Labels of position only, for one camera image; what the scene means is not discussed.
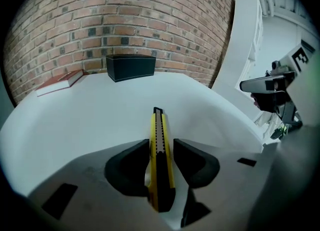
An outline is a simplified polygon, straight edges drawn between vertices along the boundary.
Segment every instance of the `brick wall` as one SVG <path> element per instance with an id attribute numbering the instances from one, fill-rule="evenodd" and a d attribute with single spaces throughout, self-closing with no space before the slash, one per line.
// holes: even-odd
<path id="1" fill-rule="evenodd" d="M 106 72 L 104 56 L 156 57 L 156 70 L 208 86 L 228 45 L 233 0 L 26 0 L 4 46 L 14 100 L 52 76 Z"/>

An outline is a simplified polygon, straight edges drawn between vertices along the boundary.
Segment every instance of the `book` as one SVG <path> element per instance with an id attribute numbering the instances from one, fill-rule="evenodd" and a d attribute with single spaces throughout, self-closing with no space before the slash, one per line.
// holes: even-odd
<path id="1" fill-rule="evenodd" d="M 39 86 L 35 92 L 37 96 L 59 91 L 71 87 L 80 77 L 84 75 L 82 70 L 71 71 L 50 78 Z"/>

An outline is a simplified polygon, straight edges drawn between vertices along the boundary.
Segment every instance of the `yellow utility knife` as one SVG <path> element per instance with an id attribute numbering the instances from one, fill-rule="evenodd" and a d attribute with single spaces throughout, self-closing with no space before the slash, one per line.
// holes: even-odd
<path id="1" fill-rule="evenodd" d="M 168 212 L 175 200 L 176 189 L 170 155 L 166 117 L 154 107 L 151 118 L 149 202 L 158 212 Z"/>

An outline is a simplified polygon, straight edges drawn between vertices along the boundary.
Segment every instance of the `white table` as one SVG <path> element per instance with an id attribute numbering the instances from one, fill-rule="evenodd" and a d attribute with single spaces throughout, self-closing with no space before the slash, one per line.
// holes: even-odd
<path id="1" fill-rule="evenodd" d="M 261 152 L 257 127 L 230 102 L 179 73 L 113 82 L 106 73 L 37 97 L 31 92 L 0 131 L 0 160 L 22 194 L 71 160 L 150 135 L 153 107 L 164 109 L 169 136 Z"/>

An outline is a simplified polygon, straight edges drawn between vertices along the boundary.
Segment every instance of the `black box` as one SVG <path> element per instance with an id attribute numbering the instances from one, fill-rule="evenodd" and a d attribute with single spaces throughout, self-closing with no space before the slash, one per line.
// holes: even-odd
<path id="1" fill-rule="evenodd" d="M 106 56 L 108 75 L 115 82 L 153 76 L 156 58 L 153 56 L 119 54 Z"/>

